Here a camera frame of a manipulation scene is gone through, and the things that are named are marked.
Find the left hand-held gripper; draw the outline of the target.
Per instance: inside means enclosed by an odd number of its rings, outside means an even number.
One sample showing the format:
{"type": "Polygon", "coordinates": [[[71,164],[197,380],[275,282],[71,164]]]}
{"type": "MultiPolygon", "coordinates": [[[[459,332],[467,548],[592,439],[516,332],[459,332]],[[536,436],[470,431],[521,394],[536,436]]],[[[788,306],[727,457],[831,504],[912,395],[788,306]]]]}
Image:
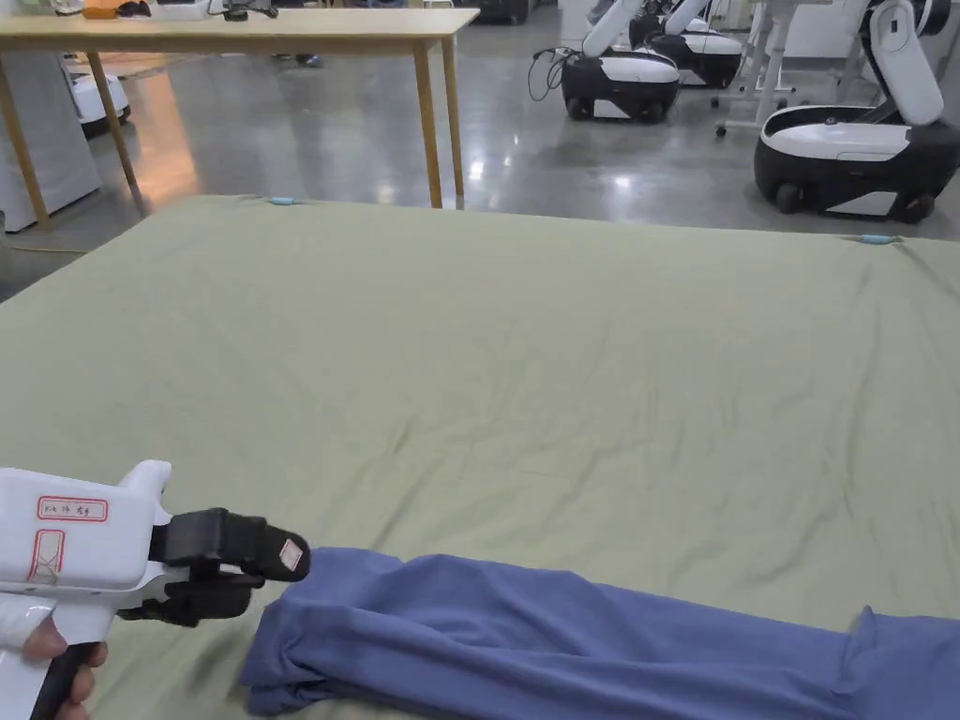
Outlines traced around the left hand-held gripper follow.
{"type": "Polygon", "coordinates": [[[27,719],[48,659],[23,644],[51,621],[70,646],[98,643],[114,618],[196,627],[249,608],[264,580],[308,576],[306,539],[263,517],[210,508],[171,515],[161,496],[168,462],[146,459],[117,485],[41,472],[1,471],[1,715],[27,719]],[[153,530],[166,526],[166,564],[149,557],[153,530]],[[239,571],[218,569],[233,566],[239,571]]]}

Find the person's left hand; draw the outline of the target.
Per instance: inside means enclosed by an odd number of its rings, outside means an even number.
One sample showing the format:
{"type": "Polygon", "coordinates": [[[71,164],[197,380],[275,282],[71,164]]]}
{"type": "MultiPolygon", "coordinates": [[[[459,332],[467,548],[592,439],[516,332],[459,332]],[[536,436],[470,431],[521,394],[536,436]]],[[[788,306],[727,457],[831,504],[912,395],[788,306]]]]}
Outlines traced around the person's left hand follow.
{"type": "Polygon", "coordinates": [[[94,669],[106,661],[106,645],[99,642],[69,645],[51,618],[33,630],[22,649],[24,662],[41,670],[31,719],[87,719],[84,702],[94,688],[94,669]]]}

